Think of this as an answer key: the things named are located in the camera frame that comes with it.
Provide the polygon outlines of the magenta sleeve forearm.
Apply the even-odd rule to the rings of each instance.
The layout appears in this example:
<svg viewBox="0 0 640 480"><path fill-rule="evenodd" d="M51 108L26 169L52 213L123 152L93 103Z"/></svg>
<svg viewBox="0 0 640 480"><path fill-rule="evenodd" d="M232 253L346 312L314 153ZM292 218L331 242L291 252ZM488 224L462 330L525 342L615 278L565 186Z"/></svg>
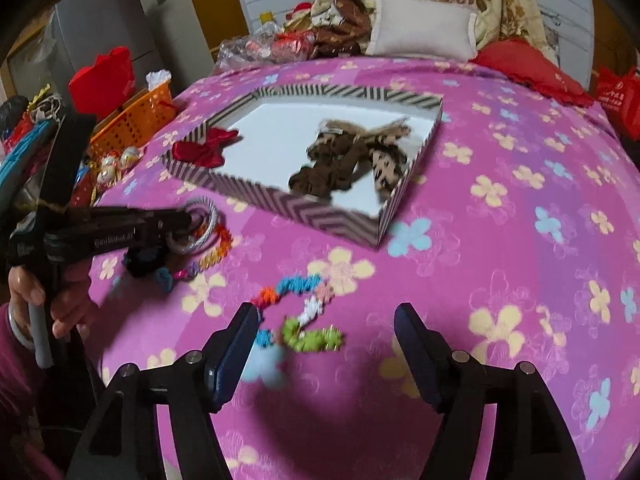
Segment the magenta sleeve forearm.
<svg viewBox="0 0 640 480"><path fill-rule="evenodd" d="M15 327L11 309L1 307L1 478L62 479L34 442L27 421L34 414L43 370L34 349Z"/></svg>

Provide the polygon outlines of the person's left hand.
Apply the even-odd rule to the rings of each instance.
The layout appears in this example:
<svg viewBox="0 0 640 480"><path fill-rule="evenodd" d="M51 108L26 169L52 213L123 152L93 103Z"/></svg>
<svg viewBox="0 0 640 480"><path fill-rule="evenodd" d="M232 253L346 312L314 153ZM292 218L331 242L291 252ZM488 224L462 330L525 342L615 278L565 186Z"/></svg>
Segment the person's left hand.
<svg viewBox="0 0 640 480"><path fill-rule="evenodd" d="M99 307L89 295L91 263L91 259L81 261L65 271L62 288L50 304L55 338L65 338L74 327L85 332L99 314ZM32 340L28 305L43 307L47 301L46 293L24 266L14 266L10 270L9 290L12 320L18 332Z"/></svg>

